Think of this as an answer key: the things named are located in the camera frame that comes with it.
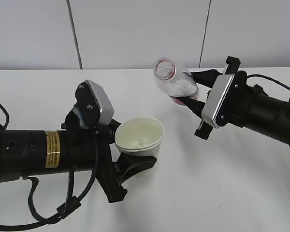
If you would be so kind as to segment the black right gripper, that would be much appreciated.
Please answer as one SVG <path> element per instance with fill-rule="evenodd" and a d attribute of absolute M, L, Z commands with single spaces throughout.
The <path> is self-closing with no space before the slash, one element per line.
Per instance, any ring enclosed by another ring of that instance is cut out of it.
<path fill-rule="evenodd" d="M 205 103 L 187 97 L 182 98 L 182 103 L 196 116 L 202 118 L 194 133 L 195 136 L 207 140 L 212 129 L 231 123 L 232 114 L 247 81 L 247 74 L 238 70 L 240 64 L 240 59 L 228 56 L 223 73 L 215 69 L 190 73 L 190 86 L 200 84 L 211 89 Z"/>

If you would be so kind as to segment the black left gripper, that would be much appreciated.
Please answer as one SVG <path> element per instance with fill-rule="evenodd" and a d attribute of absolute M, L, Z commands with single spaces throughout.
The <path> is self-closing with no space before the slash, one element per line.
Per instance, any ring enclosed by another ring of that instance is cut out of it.
<path fill-rule="evenodd" d="M 120 122 L 112 119 L 110 129 L 97 126 L 83 129 L 80 119 L 70 111 L 61 124 L 60 144 L 63 158 L 61 166 L 73 168 L 75 171 L 91 170 L 89 183 L 77 197 L 82 201 L 97 180 L 110 203 L 120 202 L 127 194 L 122 183 L 131 177 L 154 167 L 157 158 L 154 156 L 134 156 L 121 153 L 117 160 L 117 173 L 113 163 L 110 143 L 111 136 L 115 135 Z"/>

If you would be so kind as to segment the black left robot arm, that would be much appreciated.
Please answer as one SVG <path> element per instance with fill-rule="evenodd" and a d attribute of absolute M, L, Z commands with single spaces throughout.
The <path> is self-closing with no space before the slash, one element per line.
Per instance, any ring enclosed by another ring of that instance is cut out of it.
<path fill-rule="evenodd" d="M 5 130 L 0 124 L 0 183 L 23 176 L 92 170 L 110 203 L 120 202 L 127 194 L 122 184 L 142 171 L 151 169 L 154 156 L 121 153 L 113 161 L 110 145 L 115 141 L 119 123 L 79 126 L 72 114 L 62 130 Z"/>

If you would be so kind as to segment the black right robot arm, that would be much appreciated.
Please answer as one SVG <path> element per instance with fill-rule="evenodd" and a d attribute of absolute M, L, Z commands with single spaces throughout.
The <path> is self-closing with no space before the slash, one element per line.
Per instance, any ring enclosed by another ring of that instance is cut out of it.
<path fill-rule="evenodd" d="M 205 102 L 179 98 L 202 120 L 195 136 L 207 140 L 213 128 L 230 123 L 290 147 L 290 97 L 282 101 L 268 96 L 259 85 L 249 86 L 247 80 L 251 76 L 239 70 L 240 64 L 240 59 L 227 57 L 224 73 L 214 69 L 192 73 L 196 84 L 210 88 Z M 290 91 L 289 86 L 275 79 L 271 81 Z"/>

